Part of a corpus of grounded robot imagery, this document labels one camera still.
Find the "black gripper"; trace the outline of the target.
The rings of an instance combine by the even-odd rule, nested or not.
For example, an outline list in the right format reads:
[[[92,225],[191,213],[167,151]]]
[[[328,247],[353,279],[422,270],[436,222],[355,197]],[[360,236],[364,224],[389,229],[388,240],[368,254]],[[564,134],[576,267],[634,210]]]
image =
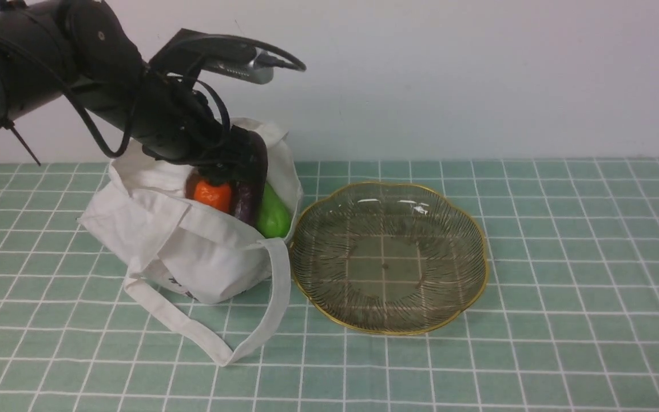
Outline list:
[[[264,139],[231,128],[223,100],[198,78],[143,72],[130,109],[130,141],[154,159],[199,164],[198,175],[212,185],[267,179]]]

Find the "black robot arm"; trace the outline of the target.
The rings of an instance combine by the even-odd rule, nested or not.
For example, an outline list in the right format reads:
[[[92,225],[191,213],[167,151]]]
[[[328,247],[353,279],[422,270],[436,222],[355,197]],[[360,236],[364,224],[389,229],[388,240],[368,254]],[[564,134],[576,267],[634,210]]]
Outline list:
[[[66,97],[102,153],[131,142],[157,161],[191,166],[214,185],[257,184],[267,150],[233,124],[215,90],[194,90],[201,71],[255,81],[270,45],[181,29],[149,61],[104,1],[0,1],[0,129]]]

